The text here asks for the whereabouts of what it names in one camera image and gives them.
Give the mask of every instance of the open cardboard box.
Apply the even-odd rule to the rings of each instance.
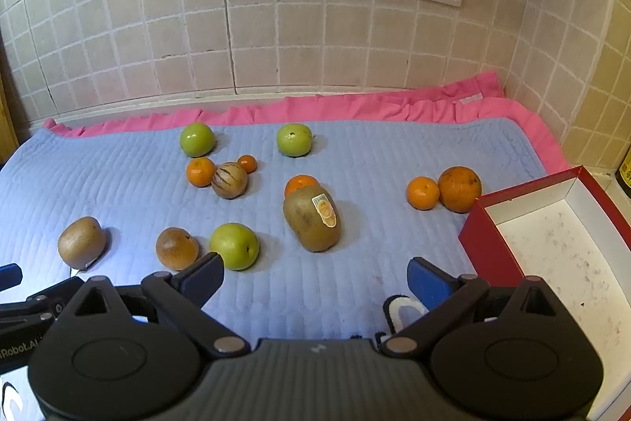
[[[543,277],[605,368],[588,418],[631,416],[631,228],[583,167],[480,197],[460,233],[492,286]]]

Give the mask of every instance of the striped fruit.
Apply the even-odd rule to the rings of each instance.
[[[220,197],[235,198],[245,191],[247,173],[238,163],[223,163],[217,167],[211,185]]]

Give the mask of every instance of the pink cloth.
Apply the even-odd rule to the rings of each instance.
[[[471,96],[485,98],[470,103],[454,102]],[[429,90],[286,97],[269,105],[231,107],[223,113],[184,109],[171,115],[153,114],[70,129],[48,119],[44,127],[64,137],[90,137],[114,132],[160,131],[199,121],[208,125],[310,122],[315,120],[380,120],[418,123],[467,123],[486,118],[514,121],[530,140],[548,173],[569,168],[561,149],[539,116],[518,102],[502,98],[493,72],[446,88]]]

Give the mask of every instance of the green apple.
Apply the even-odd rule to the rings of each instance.
[[[301,123],[288,123],[276,135],[278,149],[289,157],[304,156],[311,150],[311,129]]]
[[[223,265],[235,271],[249,268],[259,255],[259,240],[251,229],[240,223],[224,223],[210,236],[210,251],[217,252]]]
[[[205,123],[193,122],[182,131],[180,147],[188,157],[201,157],[215,146],[215,135]]]

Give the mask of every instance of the small orange fruit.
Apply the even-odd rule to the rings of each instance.
[[[196,157],[186,167],[189,182],[198,188],[204,188],[213,181],[217,167],[207,157]]]
[[[438,185],[429,177],[415,177],[408,184],[409,204],[418,210],[427,211],[433,208],[441,196]]]
[[[445,170],[438,180],[441,202],[455,213],[468,213],[475,199],[482,195],[482,182],[472,169],[452,167]]]
[[[245,170],[245,173],[252,173],[256,170],[256,159],[254,159],[249,154],[245,154],[245,156],[239,157],[237,161],[241,168]]]
[[[289,193],[293,193],[296,189],[304,188],[305,186],[318,186],[320,183],[315,177],[310,175],[296,175],[287,182],[285,186],[285,196]]]

